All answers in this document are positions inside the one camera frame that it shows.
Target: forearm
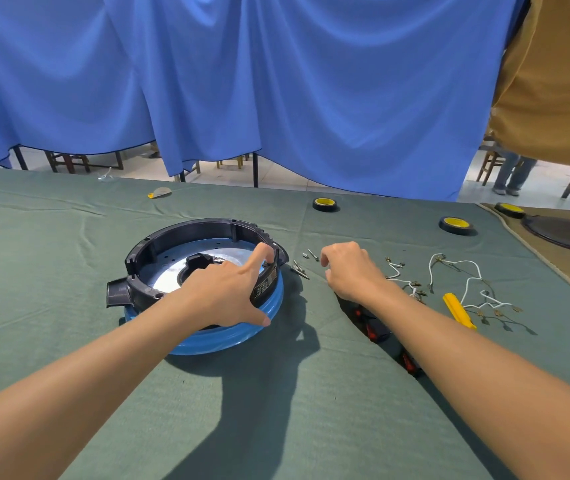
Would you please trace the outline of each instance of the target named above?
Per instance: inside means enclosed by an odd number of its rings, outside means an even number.
[[[569,385],[393,285],[364,305],[519,478],[570,478]]]
[[[177,300],[164,301],[0,393],[0,478],[58,478],[145,376],[195,331],[188,315],[177,320],[169,310]]]

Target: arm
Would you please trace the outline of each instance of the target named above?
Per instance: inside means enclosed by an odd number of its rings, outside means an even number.
[[[58,478],[152,369],[183,339],[211,324],[266,326],[249,301],[263,260],[196,270],[183,287],[136,319],[0,393],[0,478]]]
[[[355,242],[323,249],[321,264],[329,286],[385,322],[515,475],[570,478],[568,384],[410,298]]]

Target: white tile floor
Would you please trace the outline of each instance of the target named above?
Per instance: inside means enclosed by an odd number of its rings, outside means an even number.
[[[173,180],[172,177],[167,175],[165,166],[161,160],[146,158],[146,156],[150,154],[151,150],[149,145],[139,146],[122,152],[125,169],[123,171],[112,170],[112,174],[126,178],[143,178],[162,181]],[[51,171],[45,154],[40,150],[24,148],[23,155],[30,169]],[[483,158],[484,152],[476,153],[461,188],[458,201],[471,203],[506,201],[517,203],[524,207],[570,209],[570,196],[564,200],[560,198],[570,180],[570,167],[538,162],[538,165],[532,170],[519,197],[499,196],[491,191],[491,184],[498,174],[498,169],[494,169],[487,186],[483,187],[480,182],[475,181]],[[90,160],[100,164],[115,164],[113,154],[92,156]],[[15,161],[13,156],[12,164],[15,168],[18,168],[17,161]],[[61,172],[66,171],[65,167],[58,167],[58,169]],[[262,157],[259,158],[258,169],[259,185],[261,187],[297,191],[318,191],[322,189],[324,192],[330,193],[349,193],[312,182]],[[105,170],[103,169],[94,168],[89,176],[96,178],[104,172]],[[85,175],[84,169],[78,167],[78,174]],[[253,185],[252,162],[245,162],[242,169],[238,169],[235,160],[225,161],[220,169],[216,168],[214,162],[201,162],[201,174],[197,174],[193,171],[187,175],[186,180],[195,184],[251,187]]]

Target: yellow tool handle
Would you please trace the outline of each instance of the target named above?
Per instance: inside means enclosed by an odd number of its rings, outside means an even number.
[[[460,304],[455,294],[446,293],[445,296],[443,296],[443,300],[458,323],[472,330],[476,330],[476,325],[472,323],[472,319],[467,314],[467,310],[463,308],[463,305]]]

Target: mustard yellow cloth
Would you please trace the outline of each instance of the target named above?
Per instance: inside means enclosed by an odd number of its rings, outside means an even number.
[[[570,0],[531,0],[504,55],[489,128],[513,152],[570,165]]]

